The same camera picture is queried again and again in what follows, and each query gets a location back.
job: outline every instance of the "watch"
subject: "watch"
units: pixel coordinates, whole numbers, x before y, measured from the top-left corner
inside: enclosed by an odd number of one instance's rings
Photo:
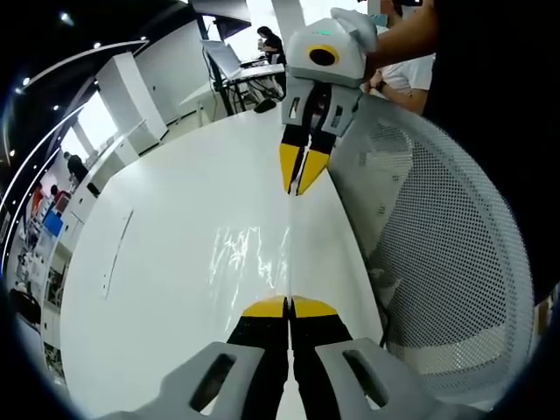
[[[375,90],[376,90],[377,92],[379,92],[379,93],[381,94],[381,93],[382,93],[382,90],[383,90],[383,88],[385,88],[385,85],[386,85],[386,84],[387,84],[387,83],[385,83],[385,80],[381,79],[381,80],[379,80],[377,83],[375,83],[374,88],[375,88]]]

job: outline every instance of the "ceiling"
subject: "ceiling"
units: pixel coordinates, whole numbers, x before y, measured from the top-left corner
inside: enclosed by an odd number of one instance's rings
[[[61,19],[62,13],[70,17],[71,24],[68,24],[68,19],[66,22]],[[138,45],[77,59],[26,87],[23,93],[17,93],[18,89],[23,89],[24,78],[32,78],[63,59],[91,50],[96,42],[106,46],[139,40],[142,36],[155,42],[196,18],[192,6],[177,0],[20,1],[3,6],[2,16],[2,194],[39,140],[72,111],[70,103],[84,83],[111,56],[125,51],[134,52]],[[95,90],[93,84],[88,85],[76,106],[86,102]],[[6,156],[5,146],[15,151],[14,157]],[[45,162],[46,153],[52,146],[50,141],[46,141],[17,177],[8,199],[11,211],[12,197],[17,202],[21,200],[36,175],[32,167],[40,167]],[[0,216],[1,221],[4,209],[0,209]]]

